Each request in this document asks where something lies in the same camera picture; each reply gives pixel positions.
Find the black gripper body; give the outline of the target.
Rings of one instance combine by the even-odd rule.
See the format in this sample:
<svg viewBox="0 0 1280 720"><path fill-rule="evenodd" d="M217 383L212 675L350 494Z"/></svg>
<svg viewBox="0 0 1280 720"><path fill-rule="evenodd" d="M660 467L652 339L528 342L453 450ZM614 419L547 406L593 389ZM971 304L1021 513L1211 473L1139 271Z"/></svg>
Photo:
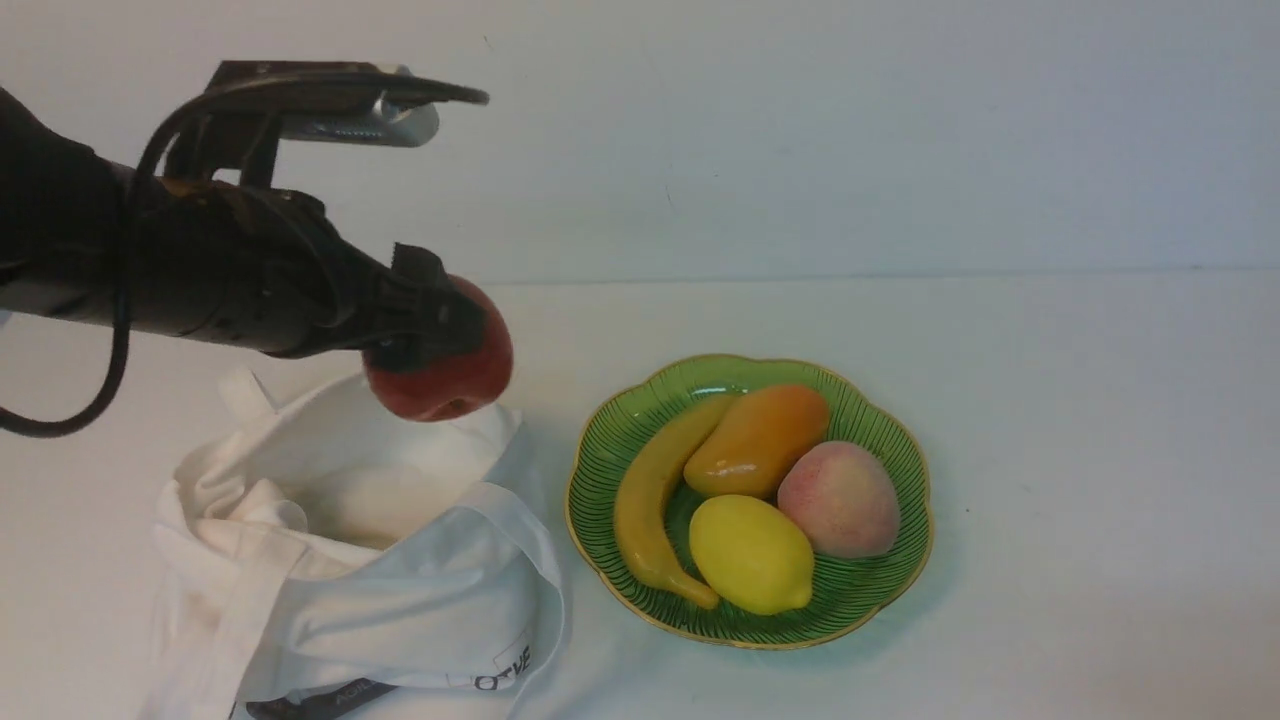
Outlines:
<svg viewBox="0 0 1280 720"><path fill-rule="evenodd" d="M134 331L274 357L389 338L389 272L346 242L303 193L152 182L128 292Z"/></svg>

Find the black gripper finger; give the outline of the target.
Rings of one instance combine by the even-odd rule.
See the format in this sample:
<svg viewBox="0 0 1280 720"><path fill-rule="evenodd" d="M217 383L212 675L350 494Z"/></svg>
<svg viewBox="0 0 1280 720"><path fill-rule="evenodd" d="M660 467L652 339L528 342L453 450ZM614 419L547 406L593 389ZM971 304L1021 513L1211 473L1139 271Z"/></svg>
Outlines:
<svg viewBox="0 0 1280 720"><path fill-rule="evenodd" d="M451 279L431 251L397 243L378 281L366 360L379 372L410 374L483 347L486 311Z"/></svg>

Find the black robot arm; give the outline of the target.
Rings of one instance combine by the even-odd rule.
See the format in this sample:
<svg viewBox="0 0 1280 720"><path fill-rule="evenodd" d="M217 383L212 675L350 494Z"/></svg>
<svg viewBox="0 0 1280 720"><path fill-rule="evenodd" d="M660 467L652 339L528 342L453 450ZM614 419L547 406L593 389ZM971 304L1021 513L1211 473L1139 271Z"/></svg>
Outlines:
<svg viewBox="0 0 1280 720"><path fill-rule="evenodd" d="M396 375L509 361L504 318L426 249L383 264L293 190L137 174L3 95L3 307Z"/></svg>

